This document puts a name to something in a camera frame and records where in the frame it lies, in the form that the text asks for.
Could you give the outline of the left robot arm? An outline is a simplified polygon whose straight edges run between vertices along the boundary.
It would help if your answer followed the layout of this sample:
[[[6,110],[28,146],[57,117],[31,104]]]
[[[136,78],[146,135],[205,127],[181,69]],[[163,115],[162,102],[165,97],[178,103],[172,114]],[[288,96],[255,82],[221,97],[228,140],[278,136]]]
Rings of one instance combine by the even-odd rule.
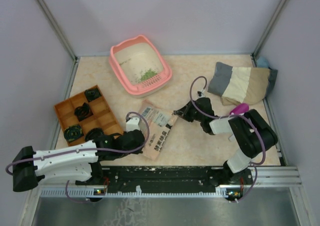
[[[68,148],[34,150],[23,147],[6,172],[12,176],[14,192],[25,192],[39,185],[75,182],[97,185],[103,181],[101,161],[113,161],[139,153],[150,134],[135,129],[124,134],[101,135]]]

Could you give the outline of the beige cat litter bag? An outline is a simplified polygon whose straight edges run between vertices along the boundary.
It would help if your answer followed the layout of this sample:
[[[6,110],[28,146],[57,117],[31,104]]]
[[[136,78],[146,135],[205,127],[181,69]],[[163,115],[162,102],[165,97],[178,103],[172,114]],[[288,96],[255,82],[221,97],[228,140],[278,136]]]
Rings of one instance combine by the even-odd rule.
[[[149,127],[149,138],[142,149],[142,153],[145,157],[155,161],[178,116],[174,115],[172,110],[158,107],[149,100],[142,102],[138,113],[147,121]]]

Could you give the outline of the purple plastic scoop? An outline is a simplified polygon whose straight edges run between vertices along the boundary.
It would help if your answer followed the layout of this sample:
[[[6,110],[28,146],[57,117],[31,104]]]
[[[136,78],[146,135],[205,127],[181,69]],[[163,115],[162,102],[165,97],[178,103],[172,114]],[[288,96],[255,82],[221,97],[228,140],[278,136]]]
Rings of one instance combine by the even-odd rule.
[[[229,114],[230,115],[242,115],[242,114],[246,113],[247,111],[249,111],[249,109],[250,109],[250,107],[248,104],[240,103],[234,109],[232,109]]]

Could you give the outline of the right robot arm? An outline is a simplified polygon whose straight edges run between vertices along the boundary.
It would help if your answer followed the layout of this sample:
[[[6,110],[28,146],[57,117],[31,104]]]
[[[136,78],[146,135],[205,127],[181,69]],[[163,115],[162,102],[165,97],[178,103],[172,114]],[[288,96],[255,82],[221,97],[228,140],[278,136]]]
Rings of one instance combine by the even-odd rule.
[[[278,136],[255,109],[228,117],[218,117],[212,109],[208,97],[189,101],[184,107],[175,110],[174,115],[187,121],[197,121],[209,135],[231,133],[239,149],[224,162],[219,182],[235,184],[241,172],[248,168],[258,154],[266,156],[266,151],[278,143]]]

